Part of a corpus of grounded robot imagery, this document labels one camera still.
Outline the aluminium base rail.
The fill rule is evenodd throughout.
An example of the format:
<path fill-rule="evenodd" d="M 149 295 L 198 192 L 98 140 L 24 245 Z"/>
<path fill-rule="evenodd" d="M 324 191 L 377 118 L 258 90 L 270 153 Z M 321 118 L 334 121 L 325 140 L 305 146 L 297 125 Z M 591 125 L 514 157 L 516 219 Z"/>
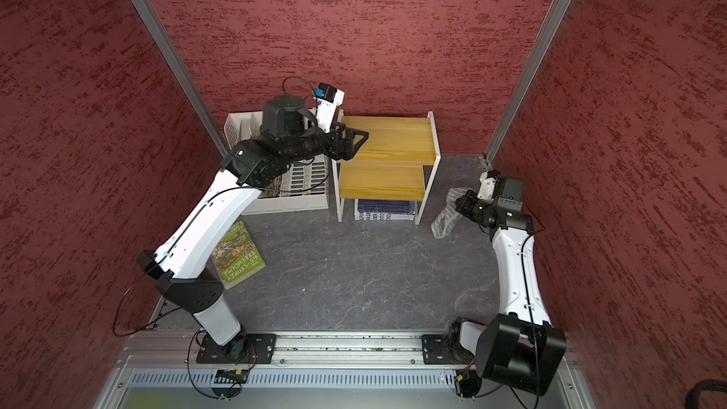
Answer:
<path fill-rule="evenodd" d="M 427 331 L 278 331 L 270 365 L 255 369 L 461 369 L 425 365 L 421 337 Z M 116 368 L 198 367 L 193 331 L 145 331 L 133 335 L 115 361 Z"/>

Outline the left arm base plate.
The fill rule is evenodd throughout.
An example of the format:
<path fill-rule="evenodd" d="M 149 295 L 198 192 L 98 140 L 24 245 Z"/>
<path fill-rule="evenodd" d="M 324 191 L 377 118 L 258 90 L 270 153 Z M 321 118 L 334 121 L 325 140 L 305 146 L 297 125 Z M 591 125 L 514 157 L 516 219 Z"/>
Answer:
<path fill-rule="evenodd" d="M 196 363 L 202 365 L 270 365 L 278 337 L 274 333 L 239 333 L 224 346 L 204 334 Z"/>

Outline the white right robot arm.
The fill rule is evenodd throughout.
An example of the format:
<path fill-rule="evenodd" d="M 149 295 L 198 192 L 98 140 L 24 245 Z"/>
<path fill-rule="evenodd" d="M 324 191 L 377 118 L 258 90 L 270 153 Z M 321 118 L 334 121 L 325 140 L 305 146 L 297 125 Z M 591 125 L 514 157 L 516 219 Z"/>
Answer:
<path fill-rule="evenodd" d="M 488 322 L 458 318 L 450 329 L 450 354 L 477 376 L 543 397 L 567 343 L 544 306 L 535 268 L 536 234 L 524 212 L 524 181 L 497 170 L 480 177 L 480 189 L 456 199 L 456 212 L 490 239 L 499 278 L 499 312 Z"/>

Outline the right aluminium corner post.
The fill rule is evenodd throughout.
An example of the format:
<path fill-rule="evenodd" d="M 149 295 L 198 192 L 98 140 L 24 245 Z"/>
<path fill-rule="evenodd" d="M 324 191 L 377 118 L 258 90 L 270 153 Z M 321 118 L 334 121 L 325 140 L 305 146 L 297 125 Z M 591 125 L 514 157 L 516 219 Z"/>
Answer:
<path fill-rule="evenodd" d="M 488 142 L 487 149 L 484 153 L 484 162 L 487 169 L 494 167 L 495 157 L 505 141 L 505 137 L 526 98 L 529 87 L 532 81 L 534 81 L 571 3 L 572 0 L 551 1 L 545 18 L 541 23 L 538 35 L 529 51 L 523 70 L 505 106 L 504 113 L 498 121 L 494 133 L 490 138 L 490 142 Z"/>

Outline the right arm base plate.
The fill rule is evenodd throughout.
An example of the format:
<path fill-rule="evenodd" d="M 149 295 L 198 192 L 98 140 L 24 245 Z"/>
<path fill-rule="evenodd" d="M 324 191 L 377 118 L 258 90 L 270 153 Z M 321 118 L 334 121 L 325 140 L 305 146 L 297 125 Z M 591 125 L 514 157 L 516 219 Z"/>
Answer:
<path fill-rule="evenodd" d="M 471 352 L 456 347 L 448 334 L 424 334 L 421 351 L 425 365 L 460 365 L 465 367 L 473 359 Z"/>

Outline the dark blue book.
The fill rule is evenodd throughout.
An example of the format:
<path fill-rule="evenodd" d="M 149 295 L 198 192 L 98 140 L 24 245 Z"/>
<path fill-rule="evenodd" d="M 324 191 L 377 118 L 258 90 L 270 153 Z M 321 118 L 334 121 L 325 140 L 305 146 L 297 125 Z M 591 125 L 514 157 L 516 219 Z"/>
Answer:
<path fill-rule="evenodd" d="M 357 208 L 363 213 L 382 213 L 392 215 L 414 215 L 416 211 L 415 201 L 394 201 L 394 200 L 367 200 L 357 201 Z"/>

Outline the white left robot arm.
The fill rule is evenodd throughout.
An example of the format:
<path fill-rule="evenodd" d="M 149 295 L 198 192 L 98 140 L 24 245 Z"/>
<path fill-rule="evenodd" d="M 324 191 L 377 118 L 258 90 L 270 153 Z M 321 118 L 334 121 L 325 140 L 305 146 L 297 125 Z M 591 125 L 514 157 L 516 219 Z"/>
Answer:
<path fill-rule="evenodd" d="M 208 269 L 214 248 L 263 189 L 293 164 L 318 155 L 348 161 L 368 138 L 335 120 L 343 91 L 320 85 L 312 96 L 314 110 L 296 96 L 267 101 L 259 136 L 231 149 L 189 217 L 164 244 L 143 251 L 137 260 L 163 297 L 195 318 L 227 363 L 246 356 L 247 335 L 223 297 L 223 282 Z"/>

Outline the left aluminium corner post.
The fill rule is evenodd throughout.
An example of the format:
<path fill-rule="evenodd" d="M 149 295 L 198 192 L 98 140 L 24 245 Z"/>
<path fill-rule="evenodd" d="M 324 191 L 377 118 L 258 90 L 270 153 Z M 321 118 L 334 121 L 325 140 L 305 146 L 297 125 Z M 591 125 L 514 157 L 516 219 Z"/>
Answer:
<path fill-rule="evenodd" d="M 144 26 L 153 38 L 155 45 L 160 50 L 174 78 L 185 93 L 187 100 L 200 119 L 208 136 L 212 140 L 221 156 L 225 156 L 229 150 L 225 136 L 220 131 L 217 123 L 206 107 L 203 96 L 197 88 L 191 73 L 187 69 L 180 53 L 175 47 L 172 38 L 163 25 L 151 0 L 130 0 L 141 18 Z"/>

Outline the aluminium corner post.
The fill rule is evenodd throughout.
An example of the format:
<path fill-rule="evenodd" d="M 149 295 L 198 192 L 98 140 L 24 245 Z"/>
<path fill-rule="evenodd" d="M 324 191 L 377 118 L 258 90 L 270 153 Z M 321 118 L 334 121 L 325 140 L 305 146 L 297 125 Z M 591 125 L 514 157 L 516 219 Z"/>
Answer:
<path fill-rule="evenodd" d="M 532 81 L 534 81 L 571 3 L 572 0 L 551 1 L 545 18 L 541 23 L 538 35 L 529 51 L 523 70 L 505 106 L 504 113 L 498 121 L 494 133 L 490 138 L 490 142 L 488 142 L 487 149 L 484 153 L 484 162 L 487 169 L 494 167 L 495 157 L 505 141 L 505 137 L 526 98 L 529 87 Z"/>
<path fill-rule="evenodd" d="M 229 150 L 225 136 L 220 131 L 217 123 L 206 107 L 203 96 L 197 88 L 191 73 L 187 69 L 180 53 L 175 47 L 172 38 L 163 25 L 151 0 L 130 0 L 141 18 L 144 26 L 153 38 L 155 45 L 160 50 L 174 78 L 185 93 L 187 100 L 200 119 L 208 136 L 212 140 L 221 156 L 225 156 Z"/>

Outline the green treehouse book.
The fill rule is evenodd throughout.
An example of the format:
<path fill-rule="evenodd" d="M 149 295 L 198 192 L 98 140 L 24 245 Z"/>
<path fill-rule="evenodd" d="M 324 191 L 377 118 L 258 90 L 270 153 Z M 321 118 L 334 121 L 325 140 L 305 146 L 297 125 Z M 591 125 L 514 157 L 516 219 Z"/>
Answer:
<path fill-rule="evenodd" d="M 243 221 L 236 221 L 210 256 L 223 287 L 237 286 L 266 267 L 259 249 Z"/>

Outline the grey patterned cloth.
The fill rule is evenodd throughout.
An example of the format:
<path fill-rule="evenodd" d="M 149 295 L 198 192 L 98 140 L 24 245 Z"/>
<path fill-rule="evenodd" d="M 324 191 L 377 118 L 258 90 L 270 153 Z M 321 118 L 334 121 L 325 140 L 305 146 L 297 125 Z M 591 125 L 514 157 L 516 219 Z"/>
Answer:
<path fill-rule="evenodd" d="M 456 224 L 463 219 L 463 215 L 456 210 L 456 201 L 467 193 L 466 187 L 453 187 L 449 189 L 446 197 L 445 208 L 431 224 L 431 231 L 437 240 L 449 236 Z"/>

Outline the white file organizer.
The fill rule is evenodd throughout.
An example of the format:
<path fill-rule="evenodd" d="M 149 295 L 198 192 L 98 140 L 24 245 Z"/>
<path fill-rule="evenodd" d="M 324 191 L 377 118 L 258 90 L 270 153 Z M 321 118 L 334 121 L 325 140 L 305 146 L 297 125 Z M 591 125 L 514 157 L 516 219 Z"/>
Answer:
<path fill-rule="evenodd" d="M 223 132 L 232 148 L 242 140 L 261 134 L 262 112 L 232 113 L 227 116 Z M 295 163 L 259 195 L 244 215 L 288 213 L 329 208 L 329 159 L 319 155 L 314 160 Z"/>

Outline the white book with black lettering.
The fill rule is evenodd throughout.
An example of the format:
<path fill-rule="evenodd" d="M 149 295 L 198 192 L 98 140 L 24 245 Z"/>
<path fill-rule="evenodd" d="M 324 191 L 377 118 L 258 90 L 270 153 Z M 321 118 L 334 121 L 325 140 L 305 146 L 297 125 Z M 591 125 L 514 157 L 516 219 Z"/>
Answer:
<path fill-rule="evenodd" d="M 355 201 L 355 213 L 354 218 L 357 221 L 413 221 L 416 217 L 416 211 L 414 215 L 392 215 L 382 213 L 363 213 L 359 212 L 357 208 L 357 201 Z"/>

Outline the wooden white-framed bookshelf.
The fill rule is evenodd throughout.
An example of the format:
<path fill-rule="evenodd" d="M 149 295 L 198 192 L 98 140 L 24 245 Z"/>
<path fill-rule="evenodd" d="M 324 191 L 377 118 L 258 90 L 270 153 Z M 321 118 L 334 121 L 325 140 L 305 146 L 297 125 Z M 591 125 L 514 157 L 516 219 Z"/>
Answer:
<path fill-rule="evenodd" d="M 337 120 L 350 130 L 368 132 L 352 160 L 331 163 L 337 220 L 343 221 L 347 200 L 407 201 L 415 204 L 419 225 L 441 160 L 434 113 L 364 117 L 339 112 Z"/>

